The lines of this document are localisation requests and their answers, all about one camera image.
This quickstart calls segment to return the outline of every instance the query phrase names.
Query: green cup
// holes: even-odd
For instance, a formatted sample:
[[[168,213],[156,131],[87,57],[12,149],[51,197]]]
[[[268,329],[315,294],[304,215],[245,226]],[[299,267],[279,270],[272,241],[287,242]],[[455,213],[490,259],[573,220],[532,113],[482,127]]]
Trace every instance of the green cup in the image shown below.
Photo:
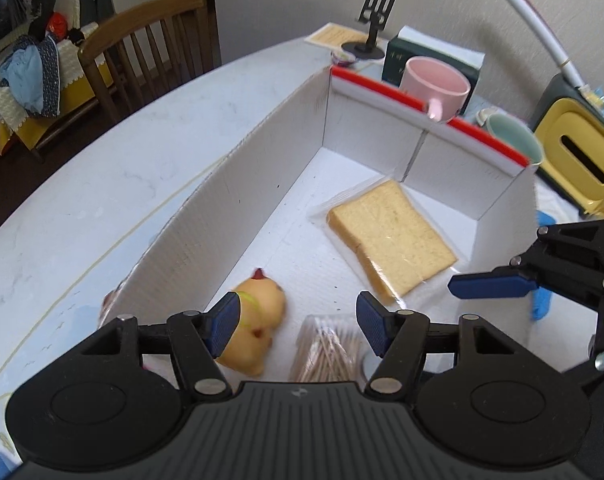
[[[486,130],[496,139],[526,156],[533,166],[544,160],[544,149],[536,136],[524,123],[504,114],[491,114],[484,123]]]

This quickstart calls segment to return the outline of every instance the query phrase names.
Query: pink mug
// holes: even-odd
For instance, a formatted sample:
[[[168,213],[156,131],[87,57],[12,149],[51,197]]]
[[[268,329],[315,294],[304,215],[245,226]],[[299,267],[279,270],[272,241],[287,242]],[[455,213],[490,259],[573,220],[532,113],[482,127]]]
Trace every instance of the pink mug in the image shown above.
[[[400,90],[424,101],[429,118],[439,123],[456,116],[471,84],[451,65],[432,57],[415,56],[406,62]]]

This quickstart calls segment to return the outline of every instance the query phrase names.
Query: dark green box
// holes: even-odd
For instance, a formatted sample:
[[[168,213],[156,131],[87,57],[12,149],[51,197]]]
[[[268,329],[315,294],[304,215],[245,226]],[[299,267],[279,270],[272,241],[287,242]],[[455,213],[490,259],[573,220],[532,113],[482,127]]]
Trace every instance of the dark green box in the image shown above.
[[[382,79],[392,85],[400,86],[406,62],[414,56],[434,57],[435,59],[450,64],[464,74],[471,84],[471,91],[468,93],[468,97],[460,110],[460,113],[463,114],[471,99],[471,95],[476,89],[477,80],[480,78],[480,71],[474,66],[470,66],[459,59],[442,54],[437,50],[395,37],[388,42],[388,46],[386,47],[386,59],[384,59]]]

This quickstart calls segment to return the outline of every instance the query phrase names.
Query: cup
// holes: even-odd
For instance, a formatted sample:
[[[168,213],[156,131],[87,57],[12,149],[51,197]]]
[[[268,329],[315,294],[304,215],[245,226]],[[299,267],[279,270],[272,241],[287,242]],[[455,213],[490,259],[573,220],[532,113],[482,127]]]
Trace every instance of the cup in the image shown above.
[[[511,148],[526,156],[533,166],[544,160],[544,149],[533,132],[524,123],[505,114],[491,114],[484,123],[486,130]]]
[[[439,123],[456,116],[471,84],[451,65],[432,57],[415,56],[406,62],[400,90],[424,101],[429,118]]]

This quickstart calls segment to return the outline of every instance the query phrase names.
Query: wooden chair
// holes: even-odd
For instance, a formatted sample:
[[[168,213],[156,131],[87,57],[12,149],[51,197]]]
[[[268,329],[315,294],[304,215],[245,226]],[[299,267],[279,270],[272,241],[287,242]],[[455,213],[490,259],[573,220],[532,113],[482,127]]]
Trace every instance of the wooden chair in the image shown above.
[[[144,82],[152,96],[150,101],[157,99],[163,93],[172,89],[169,84],[167,68],[173,72],[173,77],[177,80],[177,86],[184,83],[183,75],[187,76],[187,81],[196,77],[195,64],[193,61],[191,46],[184,26],[184,18],[189,14],[195,14],[197,23],[197,36],[199,40],[199,53],[204,73],[213,70],[213,50],[211,47],[210,32],[208,30],[208,11],[207,0],[151,0],[131,9],[125,10],[116,14],[108,21],[99,26],[92,35],[86,38],[82,44],[78,57],[80,64],[84,69],[84,73],[90,86],[93,88],[99,103],[108,113],[114,124],[121,120],[120,113],[112,100],[106,84],[99,74],[98,66],[95,59],[104,54],[108,69],[113,76],[117,93],[122,96],[126,102],[126,107],[129,113],[133,113],[136,107],[126,92],[126,86],[133,89],[134,97],[139,102],[139,107],[144,107],[148,103],[144,98],[142,86],[139,83],[138,77],[135,75],[130,59],[124,46],[124,38],[130,37],[135,56],[142,70]],[[169,22],[173,22],[175,35],[178,37],[177,43],[180,46],[181,53],[178,52],[175,42],[169,28]],[[150,26],[153,23],[160,22],[162,27],[162,35],[169,54],[168,67],[162,62],[160,51],[157,47],[157,42],[153,35]],[[146,36],[150,45],[150,52],[153,55],[155,62],[155,70],[159,78],[152,78],[150,70],[136,32],[145,29]],[[115,58],[119,58],[118,62],[124,70],[125,79],[121,78],[117,71]],[[181,59],[186,64],[186,70],[183,70]]]

